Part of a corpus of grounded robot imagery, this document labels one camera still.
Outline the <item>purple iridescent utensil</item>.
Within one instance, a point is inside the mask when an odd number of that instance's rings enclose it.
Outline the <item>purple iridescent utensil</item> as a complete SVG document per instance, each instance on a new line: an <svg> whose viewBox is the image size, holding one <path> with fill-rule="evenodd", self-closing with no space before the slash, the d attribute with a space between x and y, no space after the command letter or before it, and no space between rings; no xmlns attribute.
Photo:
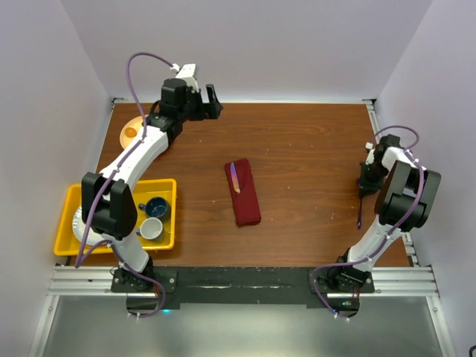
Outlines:
<svg viewBox="0 0 476 357"><path fill-rule="evenodd" d="M361 179L357 179L358 184L358 198L359 198L359 209L358 209L358 218L357 218L357 229L361 230L362 227L362 202L364 198L364 188L361 185Z"/></svg>

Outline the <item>dark red cloth napkin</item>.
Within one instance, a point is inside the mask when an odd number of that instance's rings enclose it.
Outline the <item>dark red cloth napkin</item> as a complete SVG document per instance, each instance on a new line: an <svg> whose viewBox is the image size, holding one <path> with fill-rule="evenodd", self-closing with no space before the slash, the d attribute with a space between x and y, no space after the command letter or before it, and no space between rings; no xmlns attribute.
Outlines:
<svg viewBox="0 0 476 357"><path fill-rule="evenodd" d="M236 224L238 227L257 225L261 222L261 213L250 162L247 158L233 161L239 179L240 194L237 194L233 189L230 174L231 162L226 163L224 169L228 180Z"/></svg>

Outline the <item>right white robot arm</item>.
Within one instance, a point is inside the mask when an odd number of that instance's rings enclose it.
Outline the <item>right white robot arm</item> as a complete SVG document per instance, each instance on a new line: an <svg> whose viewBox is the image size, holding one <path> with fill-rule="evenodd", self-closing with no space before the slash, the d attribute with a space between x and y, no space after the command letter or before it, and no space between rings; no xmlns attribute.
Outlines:
<svg viewBox="0 0 476 357"><path fill-rule="evenodd" d="M331 287L353 292L370 278L376 261L393 242L428 220L442 176L419 164L400 137L385 135L375 146L367 146L367 159L361 164L359 196L377 193L376 214L363 237L327 273Z"/></svg>

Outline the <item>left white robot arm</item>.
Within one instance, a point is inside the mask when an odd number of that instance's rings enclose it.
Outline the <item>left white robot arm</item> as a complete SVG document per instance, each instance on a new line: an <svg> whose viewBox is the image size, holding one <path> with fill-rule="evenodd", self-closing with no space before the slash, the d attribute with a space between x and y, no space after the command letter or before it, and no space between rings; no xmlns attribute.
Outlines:
<svg viewBox="0 0 476 357"><path fill-rule="evenodd" d="M138 292L157 289L151 257L142 248L135 225L138 212L132 192L151 163L181 134L187 120L213 120L222 104L212 84L206 85L208 101L186 80L164 81L161 97L142 117L142 127L131 144L100 173L86 173L81 181L81 214L85 225L76 266L93 250L86 247L89 234L100 235L99 243L109 245L119 270Z"/></svg>

